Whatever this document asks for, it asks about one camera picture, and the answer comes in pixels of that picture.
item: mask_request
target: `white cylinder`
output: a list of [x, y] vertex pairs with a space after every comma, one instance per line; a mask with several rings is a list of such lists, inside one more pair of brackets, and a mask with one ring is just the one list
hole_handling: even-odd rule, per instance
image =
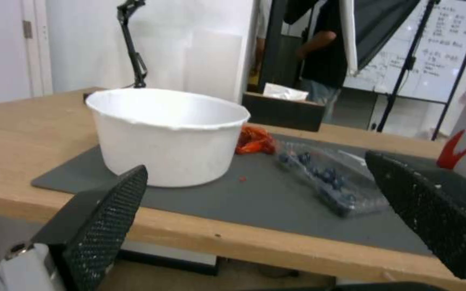
[[102, 156], [116, 175], [144, 164], [148, 185], [195, 186], [229, 168], [250, 114], [218, 98], [160, 89], [100, 91], [92, 109]]

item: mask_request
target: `blueberry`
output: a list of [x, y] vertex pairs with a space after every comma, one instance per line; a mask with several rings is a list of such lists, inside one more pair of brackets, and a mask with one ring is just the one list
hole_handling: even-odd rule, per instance
[[335, 180], [335, 169], [327, 168], [320, 174], [320, 179], [325, 183], [332, 183]]
[[347, 201], [350, 205], [353, 205], [355, 204], [355, 196], [353, 194], [346, 194], [346, 195], [343, 195], [343, 199], [345, 201]]
[[333, 181], [330, 184], [332, 185], [332, 188], [334, 190], [339, 191], [343, 187], [344, 181], [343, 181], [342, 177], [341, 178], [335, 177], [335, 179], [333, 179]]
[[298, 160], [301, 162], [303, 166], [307, 166], [310, 163], [310, 153], [305, 152], [303, 154], [298, 155]]
[[318, 170], [318, 168], [310, 168], [309, 172], [314, 176], [321, 178], [321, 172]]
[[283, 164], [287, 164], [289, 162], [289, 155], [286, 153], [279, 154], [278, 160]]

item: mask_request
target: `door hinge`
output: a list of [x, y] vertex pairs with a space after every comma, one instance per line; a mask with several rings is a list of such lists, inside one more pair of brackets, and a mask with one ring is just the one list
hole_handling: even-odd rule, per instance
[[23, 20], [23, 35], [24, 38], [33, 38], [32, 23], [28, 20]]

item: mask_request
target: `wooden table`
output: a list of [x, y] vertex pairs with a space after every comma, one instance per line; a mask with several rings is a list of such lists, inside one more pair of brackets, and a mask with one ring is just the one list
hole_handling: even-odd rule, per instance
[[[94, 147], [97, 136], [82, 93], [95, 88], [0, 104], [0, 215], [48, 221], [70, 194], [30, 181]], [[322, 125], [318, 133], [267, 127], [273, 133], [437, 157], [442, 145], [358, 129]], [[434, 257], [313, 238], [141, 208], [129, 239], [355, 280], [417, 281], [466, 290]]]

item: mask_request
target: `red object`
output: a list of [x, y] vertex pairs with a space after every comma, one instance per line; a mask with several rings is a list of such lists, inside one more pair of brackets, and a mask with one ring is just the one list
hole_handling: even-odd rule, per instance
[[466, 149], [459, 153], [454, 152], [464, 133], [465, 129], [462, 129], [445, 144], [445, 147], [436, 162], [438, 167], [452, 170], [458, 164], [459, 160], [466, 155]]
[[244, 125], [238, 138], [235, 154], [266, 153], [274, 154], [274, 139], [263, 128]]

